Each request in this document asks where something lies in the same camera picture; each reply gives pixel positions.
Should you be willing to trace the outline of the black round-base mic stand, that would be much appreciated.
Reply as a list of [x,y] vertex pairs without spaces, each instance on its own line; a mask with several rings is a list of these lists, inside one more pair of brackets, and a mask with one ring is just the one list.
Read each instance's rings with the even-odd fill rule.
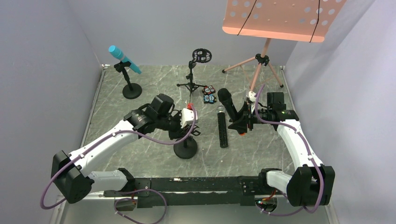
[[193,136],[189,136],[181,143],[173,146],[174,153],[181,159],[191,159],[198,151],[198,144]]
[[126,70],[126,67],[129,67],[130,65],[130,62],[119,62],[114,65],[114,68],[117,72],[121,72],[123,74],[123,77],[127,83],[127,85],[122,90],[123,96],[127,99],[136,99],[142,94],[142,88],[139,84],[130,82],[129,75]]

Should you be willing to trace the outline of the black microphone orange end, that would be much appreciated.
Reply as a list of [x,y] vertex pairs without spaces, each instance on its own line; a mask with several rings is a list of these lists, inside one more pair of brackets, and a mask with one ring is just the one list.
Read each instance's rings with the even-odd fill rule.
[[230,118],[230,122],[236,122],[237,120],[237,110],[234,106],[233,100],[232,100],[232,95],[226,88],[221,88],[218,91],[218,99],[220,103],[223,105],[225,108],[226,112],[228,113],[228,116]]

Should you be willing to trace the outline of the blue microphone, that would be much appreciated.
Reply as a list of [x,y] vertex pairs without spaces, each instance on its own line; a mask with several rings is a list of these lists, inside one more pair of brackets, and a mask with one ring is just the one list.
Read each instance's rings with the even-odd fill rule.
[[108,48],[109,53],[116,59],[120,60],[123,63],[129,63],[129,68],[133,70],[135,73],[141,74],[140,68],[133,63],[124,53],[123,51],[116,47],[115,45],[111,45]]

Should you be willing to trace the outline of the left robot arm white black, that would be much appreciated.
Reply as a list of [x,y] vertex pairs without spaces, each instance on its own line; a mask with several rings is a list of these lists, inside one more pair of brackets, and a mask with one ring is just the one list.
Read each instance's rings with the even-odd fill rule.
[[131,110],[114,127],[91,143],[53,156],[51,183],[64,200],[77,203],[88,194],[98,191],[128,191],[135,179],[125,169],[96,171],[99,164],[124,146],[141,138],[162,145],[184,144],[195,133],[198,113],[192,104],[173,114],[174,101],[158,94],[151,103]]

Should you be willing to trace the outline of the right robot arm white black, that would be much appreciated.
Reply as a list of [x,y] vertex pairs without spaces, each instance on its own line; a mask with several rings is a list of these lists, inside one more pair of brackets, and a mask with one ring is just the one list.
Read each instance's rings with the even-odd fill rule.
[[267,105],[260,110],[256,107],[256,94],[249,94],[249,99],[237,111],[229,91],[219,91],[219,100],[230,116],[231,125],[228,128],[243,135],[255,124],[271,124],[284,141],[295,167],[293,175],[277,168],[262,169],[258,188],[266,191],[277,189],[285,193],[292,206],[328,205],[335,171],[314,154],[304,137],[296,112],[286,108],[284,94],[268,92]]

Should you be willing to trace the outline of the pink music stand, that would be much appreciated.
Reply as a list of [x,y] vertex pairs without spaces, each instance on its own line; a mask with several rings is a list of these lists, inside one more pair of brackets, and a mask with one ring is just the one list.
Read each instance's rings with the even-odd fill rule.
[[250,89],[273,39],[323,42],[329,27],[344,6],[344,0],[229,0],[222,30],[231,35],[266,38],[257,60]]

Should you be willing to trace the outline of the glitter black microphone silver head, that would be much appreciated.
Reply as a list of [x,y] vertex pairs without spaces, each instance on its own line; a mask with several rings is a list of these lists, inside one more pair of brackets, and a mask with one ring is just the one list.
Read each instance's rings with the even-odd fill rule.
[[227,130],[226,130],[226,116],[225,108],[221,105],[217,107],[218,130],[219,130],[219,145],[221,148],[228,147]]

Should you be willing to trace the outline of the lower small colourful toy block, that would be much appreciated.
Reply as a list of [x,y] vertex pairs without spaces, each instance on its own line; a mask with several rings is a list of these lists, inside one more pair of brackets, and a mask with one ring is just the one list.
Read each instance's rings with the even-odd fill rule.
[[204,104],[214,104],[217,102],[217,99],[213,94],[210,94],[210,95],[204,95],[203,101]]

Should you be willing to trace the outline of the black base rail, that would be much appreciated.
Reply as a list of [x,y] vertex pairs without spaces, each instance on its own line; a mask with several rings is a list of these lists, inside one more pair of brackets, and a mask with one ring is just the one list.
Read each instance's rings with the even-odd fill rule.
[[104,197],[133,198],[138,208],[164,204],[254,206],[274,191],[258,176],[136,178],[134,186],[122,191],[106,190]]

